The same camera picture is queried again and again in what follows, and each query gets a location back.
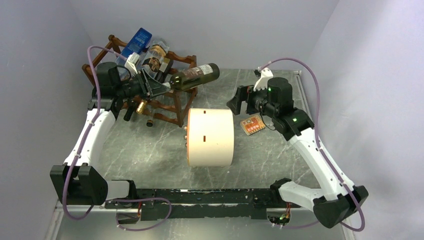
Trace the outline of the clear glass liquor bottle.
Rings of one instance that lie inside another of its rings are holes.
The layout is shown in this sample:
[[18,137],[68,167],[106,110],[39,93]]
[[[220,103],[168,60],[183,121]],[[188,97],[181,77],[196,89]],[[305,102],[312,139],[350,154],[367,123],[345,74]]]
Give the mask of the clear glass liquor bottle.
[[164,73],[160,67],[169,51],[169,46],[163,39],[154,39],[148,48],[143,60],[141,61],[141,70],[152,79],[163,83],[165,81]]

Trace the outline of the dark green wine bottle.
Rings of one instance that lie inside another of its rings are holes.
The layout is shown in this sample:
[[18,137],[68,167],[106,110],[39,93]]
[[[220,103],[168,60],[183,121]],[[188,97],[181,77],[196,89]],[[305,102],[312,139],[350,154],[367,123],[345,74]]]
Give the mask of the dark green wine bottle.
[[219,67],[215,63],[209,63],[173,74],[169,80],[169,84],[172,90],[187,91],[199,85],[215,81],[219,77]]

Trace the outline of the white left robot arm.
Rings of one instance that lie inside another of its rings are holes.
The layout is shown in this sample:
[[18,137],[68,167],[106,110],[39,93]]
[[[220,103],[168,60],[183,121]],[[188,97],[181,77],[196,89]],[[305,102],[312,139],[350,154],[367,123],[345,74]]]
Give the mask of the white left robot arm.
[[168,83],[160,83],[144,70],[121,80],[115,62],[100,63],[95,71],[97,80],[87,106],[87,117],[81,134],[69,156],[61,165],[54,165],[50,178],[63,205],[99,206],[116,199],[126,208],[134,207],[139,194],[128,180],[107,181],[95,169],[108,132],[115,124],[124,105],[125,119],[137,109],[135,97],[151,100],[170,91]]

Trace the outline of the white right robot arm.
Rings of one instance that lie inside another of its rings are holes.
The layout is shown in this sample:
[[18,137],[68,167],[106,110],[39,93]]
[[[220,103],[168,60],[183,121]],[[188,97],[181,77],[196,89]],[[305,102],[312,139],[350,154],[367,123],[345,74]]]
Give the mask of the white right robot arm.
[[300,153],[319,184],[319,188],[309,188],[288,178],[277,180],[270,186],[273,191],[269,197],[275,207],[291,203],[308,209],[329,229],[355,213],[365,219],[361,206],[369,196],[368,190],[356,186],[336,165],[309,115],[294,106],[293,87],[287,79],[273,77],[261,90],[253,85],[238,86],[226,105],[239,115],[242,103],[246,103],[247,114],[271,119],[274,130]]

